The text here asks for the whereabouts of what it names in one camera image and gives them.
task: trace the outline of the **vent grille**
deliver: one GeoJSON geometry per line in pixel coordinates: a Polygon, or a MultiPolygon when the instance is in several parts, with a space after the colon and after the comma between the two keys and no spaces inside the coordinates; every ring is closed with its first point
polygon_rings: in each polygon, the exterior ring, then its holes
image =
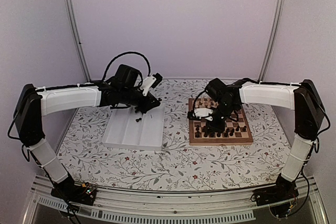
{"type": "MultiPolygon", "coordinates": [[[[57,210],[66,210],[67,205],[58,199],[51,199],[45,196],[39,196],[38,202],[41,205],[54,208],[57,210]]],[[[107,222],[120,224],[221,224],[221,223],[241,223],[255,220],[253,211],[237,212],[234,214],[225,214],[217,216],[199,216],[199,217],[145,217],[137,215],[117,214],[104,210],[91,210],[91,215],[79,216],[89,217],[92,219],[104,220],[107,222]]]]}

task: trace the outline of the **white tray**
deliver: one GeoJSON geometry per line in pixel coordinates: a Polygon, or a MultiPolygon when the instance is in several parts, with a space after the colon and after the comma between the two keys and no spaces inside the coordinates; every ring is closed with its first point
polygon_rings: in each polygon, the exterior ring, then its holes
{"type": "Polygon", "coordinates": [[[160,151],[164,122],[164,104],[146,114],[134,107],[112,110],[102,143],[106,147],[160,151]]]}

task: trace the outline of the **metal frame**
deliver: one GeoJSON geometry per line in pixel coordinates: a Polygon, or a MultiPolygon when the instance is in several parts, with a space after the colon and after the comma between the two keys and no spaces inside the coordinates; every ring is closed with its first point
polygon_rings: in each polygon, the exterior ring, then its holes
{"type": "Polygon", "coordinates": [[[275,43],[276,36],[277,36],[277,31],[278,31],[278,27],[279,27],[279,23],[280,23],[280,16],[281,16],[281,13],[282,13],[284,1],[285,0],[277,0],[276,11],[275,11],[275,14],[274,14],[274,19],[273,19],[272,30],[271,30],[271,34],[270,34],[270,37],[269,37],[269,40],[268,40],[268,45],[267,45],[264,61],[262,63],[262,67],[261,67],[261,70],[260,70],[260,73],[259,73],[259,78],[258,78],[259,81],[263,81],[265,79],[267,69],[268,69],[269,63],[271,61],[271,56],[272,56],[272,53],[273,53],[274,43],[275,43]]]}
{"type": "Polygon", "coordinates": [[[74,6],[72,4],[72,0],[64,0],[64,1],[66,4],[70,27],[72,30],[72,36],[75,42],[76,51],[77,51],[77,55],[79,58],[79,63],[82,68],[85,80],[89,82],[91,81],[91,77],[90,77],[88,65],[85,60],[84,51],[81,45],[80,37],[79,37],[79,32],[78,32],[78,27],[77,27],[76,18],[75,18],[75,12],[74,12],[74,6]]]}
{"type": "MultiPolygon", "coordinates": [[[[310,184],[310,201],[317,223],[328,223],[321,196],[314,178],[308,177],[310,184]]],[[[299,198],[305,198],[307,183],[303,178],[297,179],[299,198]]],[[[31,224],[37,204],[42,204],[58,210],[64,210],[65,204],[50,195],[52,185],[46,177],[36,176],[30,192],[30,202],[26,209],[23,224],[31,224]]],[[[125,218],[141,218],[142,223],[192,224],[191,220],[207,220],[205,223],[219,223],[219,218],[229,216],[244,216],[253,211],[268,207],[258,207],[250,201],[255,187],[237,190],[217,191],[143,191],[113,187],[98,187],[97,198],[93,206],[80,205],[79,216],[125,223],[125,218]]]]}

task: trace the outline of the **table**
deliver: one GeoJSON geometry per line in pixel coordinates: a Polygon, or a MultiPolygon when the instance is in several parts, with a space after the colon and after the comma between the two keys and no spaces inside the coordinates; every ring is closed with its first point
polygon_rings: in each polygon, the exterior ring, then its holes
{"type": "Polygon", "coordinates": [[[273,183],[287,160],[290,145],[271,106],[243,106],[254,139],[252,145],[188,144],[188,98],[196,97],[208,82],[163,80],[151,91],[166,105],[162,151],[104,147],[101,139],[110,108],[80,108],[60,146],[58,158],[75,180],[100,186],[202,191],[273,183]]]}

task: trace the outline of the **tabletop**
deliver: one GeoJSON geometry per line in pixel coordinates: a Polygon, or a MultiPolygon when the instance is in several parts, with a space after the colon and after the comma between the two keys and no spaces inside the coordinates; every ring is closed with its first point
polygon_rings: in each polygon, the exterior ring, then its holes
{"type": "Polygon", "coordinates": [[[163,80],[151,91],[166,105],[161,151],[105,147],[101,140],[110,108],[80,108],[58,158],[75,180],[101,186],[200,191],[275,182],[290,145],[271,106],[243,105],[254,139],[252,145],[189,145],[188,98],[196,97],[208,82],[163,80]]]}

